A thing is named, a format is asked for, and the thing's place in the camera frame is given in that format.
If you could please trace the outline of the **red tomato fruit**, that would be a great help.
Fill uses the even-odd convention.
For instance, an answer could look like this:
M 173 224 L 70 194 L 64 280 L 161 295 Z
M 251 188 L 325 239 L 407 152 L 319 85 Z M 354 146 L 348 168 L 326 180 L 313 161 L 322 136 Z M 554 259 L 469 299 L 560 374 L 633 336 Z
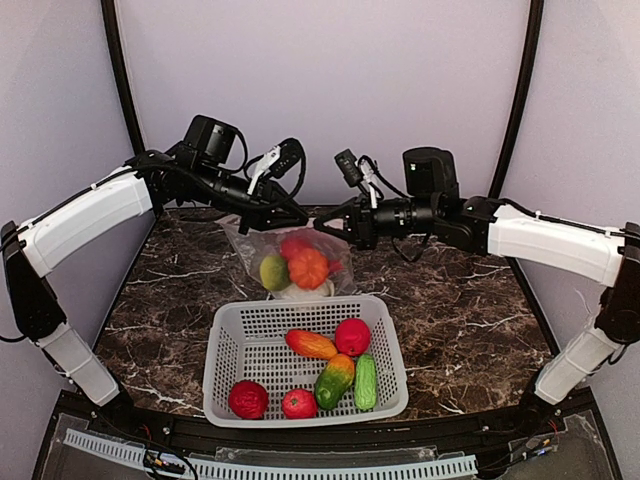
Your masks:
M 285 394 L 282 411 L 287 419 L 308 419 L 316 416 L 318 405 L 312 392 L 293 389 Z

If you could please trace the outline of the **red wrinkled fruit front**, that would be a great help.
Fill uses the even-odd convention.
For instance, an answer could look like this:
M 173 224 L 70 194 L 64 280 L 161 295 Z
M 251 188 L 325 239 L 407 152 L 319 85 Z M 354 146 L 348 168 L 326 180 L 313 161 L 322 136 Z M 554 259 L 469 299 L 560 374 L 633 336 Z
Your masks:
M 241 419 L 257 420 L 263 417 L 269 405 L 266 389 L 259 383 L 242 380 L 231 388 L 228 405 Z

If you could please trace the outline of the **orange pumpkin toy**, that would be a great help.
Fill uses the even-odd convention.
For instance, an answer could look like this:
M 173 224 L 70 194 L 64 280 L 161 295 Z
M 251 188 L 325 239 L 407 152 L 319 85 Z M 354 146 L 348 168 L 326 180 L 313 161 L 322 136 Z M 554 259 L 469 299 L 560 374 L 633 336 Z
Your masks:
M 290 279 L 302 289 L 316 289 L 329 276 L 328 263 L 320 251 L 305 249 L 288 261 Z

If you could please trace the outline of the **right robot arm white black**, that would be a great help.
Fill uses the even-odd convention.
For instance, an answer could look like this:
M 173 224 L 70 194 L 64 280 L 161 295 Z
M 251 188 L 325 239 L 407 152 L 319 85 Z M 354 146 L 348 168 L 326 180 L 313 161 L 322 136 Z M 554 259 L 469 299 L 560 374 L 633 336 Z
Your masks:
M 315 229 L 360 250 L 382 237 L 422 235 L 476 255 L 532 261 L 572 272 L 604 286 L 600 310 L 584 330 L 535 377 L 532 394 L 560 403 L 617 350 L 639 340 L 639 227 L 600 227 L 526 209 L 509 199 L 459 194 L 454 157 L 436 147 L 403 154 L 407 194 L 379 200 L 350 150 L 336 155 L 344 179 L 360 190 L 314 221 Z

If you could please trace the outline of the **yellow lemon toy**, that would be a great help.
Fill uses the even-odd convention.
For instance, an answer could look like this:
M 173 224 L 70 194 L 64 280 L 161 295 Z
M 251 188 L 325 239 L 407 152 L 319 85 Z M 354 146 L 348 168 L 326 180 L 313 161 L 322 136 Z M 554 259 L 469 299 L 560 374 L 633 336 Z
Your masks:
M 264 288 L 271 292 L 286 289 L 290 284 L 288 263 L 280 255 L 267 255 L 259 266 L 260 280 Z

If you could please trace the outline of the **red chili pepper toy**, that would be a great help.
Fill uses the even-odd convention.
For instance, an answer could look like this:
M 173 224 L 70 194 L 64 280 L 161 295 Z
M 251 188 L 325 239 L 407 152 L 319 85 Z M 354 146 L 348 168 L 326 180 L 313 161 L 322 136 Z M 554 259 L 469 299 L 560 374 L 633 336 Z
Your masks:
M 329 274 L 336 274 L 345 270 L 345 266 L 341 260 L 330 260 L 328 263 Z

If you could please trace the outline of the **red wrinkled fruit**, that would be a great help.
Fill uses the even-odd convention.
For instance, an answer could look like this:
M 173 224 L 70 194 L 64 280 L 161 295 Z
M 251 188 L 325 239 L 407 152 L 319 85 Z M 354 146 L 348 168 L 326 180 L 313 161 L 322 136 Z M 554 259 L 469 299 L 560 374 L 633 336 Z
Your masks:
M 367 351 L 370 341 L 370 329 L 360 318 L 345 319 L 336 328 L 335 345 L 342 354 L 359 356 Z
M 280 255 L 287 261 L 296 257 L 305 249 L 312 248 L 313 245 L 304 238 L 298 236 L 288 236 L 280 243 Z
M 269 405 L 266 389 L 259 383 L 242 380 L 231 388 L 228 405 L 241 419 L 257 420 L 263 417 Z

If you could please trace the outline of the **black front rail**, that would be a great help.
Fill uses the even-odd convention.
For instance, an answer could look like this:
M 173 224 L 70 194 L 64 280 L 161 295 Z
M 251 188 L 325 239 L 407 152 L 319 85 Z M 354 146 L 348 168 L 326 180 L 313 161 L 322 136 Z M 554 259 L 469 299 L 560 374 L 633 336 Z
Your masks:
M 515 406 L 474 414 L 406 421 L 374 421 L 304 428 L 216 427 L 201 417 L 187 417 L 126 405 L 100 414 L 83 395 L 62 392 L 49 426 L 64 419 L 92 432 L 113 434 L 183 456 L 212 457 L 225 448 L 260 452 L 329 453 L 408 451 L 420 447 L 440 454 L 474 454 L 482 469 L 496 474 L 509 464 L 523 464 L 525 435 L 515 431 Z M 541 426 L 538 437 L 550 438 L 557 450 L 536 462 L 541 471 L 561 479 L 619 475 L 615 455 L 590 388 L 570 394 L 559 414 Z

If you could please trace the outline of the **green bitter gourd toy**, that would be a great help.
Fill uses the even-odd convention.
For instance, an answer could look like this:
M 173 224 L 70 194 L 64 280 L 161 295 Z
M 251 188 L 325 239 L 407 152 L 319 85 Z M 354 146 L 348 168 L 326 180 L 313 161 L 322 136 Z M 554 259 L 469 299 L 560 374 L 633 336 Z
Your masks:
M 365 353 L 356 362 L 354 401 L 359 410 L 368 411 L 377 403 L 377 370 L 374 357 Z

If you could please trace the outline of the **white cauliflower toy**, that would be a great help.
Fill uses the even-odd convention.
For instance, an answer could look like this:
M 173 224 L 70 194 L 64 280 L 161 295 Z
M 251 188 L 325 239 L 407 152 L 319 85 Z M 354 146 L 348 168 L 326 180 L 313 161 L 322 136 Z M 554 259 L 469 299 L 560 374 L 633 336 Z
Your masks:
M 291 283 L 285 289 L 273 292 L 272 295 L 275 299 L 293 299 L 293 300 L 308 300 L 324 297 L 332 297 L 335 293 L 335 287 L 331 280 L 326 280 L 316 289 L 302 289 L 295 283 Z

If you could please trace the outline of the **left black frame post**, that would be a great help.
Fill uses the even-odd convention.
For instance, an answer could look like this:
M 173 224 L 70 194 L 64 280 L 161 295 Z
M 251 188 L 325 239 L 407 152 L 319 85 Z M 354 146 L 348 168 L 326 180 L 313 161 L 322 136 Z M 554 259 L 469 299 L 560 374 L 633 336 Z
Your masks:
M 101 13 L 109 52 L 111 69 L 116 85 L 120 109 L 125 122 L 131 148 L 135 154 L 145 150 L 144 139 L 137 116 L 125 62 L 122 39 L 114 0 L 101 0 Z

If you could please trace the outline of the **clear zip top bag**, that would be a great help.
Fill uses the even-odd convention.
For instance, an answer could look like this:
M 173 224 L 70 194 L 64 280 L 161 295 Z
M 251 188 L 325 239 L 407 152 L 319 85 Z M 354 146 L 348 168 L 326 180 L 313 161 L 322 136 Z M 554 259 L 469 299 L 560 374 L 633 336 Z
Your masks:
M 246 272 L 276 299 L 309 299 L 355 292 L 349 245 L 312 224 L 240 232 L 240 217 L 218 221 Z

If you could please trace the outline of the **right black frame post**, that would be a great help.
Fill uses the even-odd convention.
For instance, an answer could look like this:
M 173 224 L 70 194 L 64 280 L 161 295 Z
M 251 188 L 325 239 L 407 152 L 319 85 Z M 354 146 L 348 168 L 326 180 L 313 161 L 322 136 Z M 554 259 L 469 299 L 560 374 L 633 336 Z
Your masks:
M 518 139 L 535 67 L 543 21 L 544 4 L 544 0 L 531 0 L 529 2 L 529 12 L 520 66 L 501 149 L 488 191 L 488 196 L 490 198 L 497 199 L 502 193 L 516 146 L 516 141 Z

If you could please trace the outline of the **green orange mango toy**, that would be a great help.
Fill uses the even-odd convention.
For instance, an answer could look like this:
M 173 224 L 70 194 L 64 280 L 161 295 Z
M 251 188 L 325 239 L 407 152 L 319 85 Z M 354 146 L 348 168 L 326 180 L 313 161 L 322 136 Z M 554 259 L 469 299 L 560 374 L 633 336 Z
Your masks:
M 323 410 L 333 410 L 355 378 L 355 364 L 351 357 L 337 354 L 332 357 L 318 376 L 314 396 Z

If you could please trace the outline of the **orange yellow mango toy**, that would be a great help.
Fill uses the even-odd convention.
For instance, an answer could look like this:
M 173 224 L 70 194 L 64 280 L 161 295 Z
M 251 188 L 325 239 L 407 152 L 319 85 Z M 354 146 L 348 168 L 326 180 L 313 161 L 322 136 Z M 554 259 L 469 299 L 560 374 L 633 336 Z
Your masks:
M 338 354 L 329 338 L 306 330 L 289 330 L 285 342 L 296 354 L 307 358 L 330 360 Z

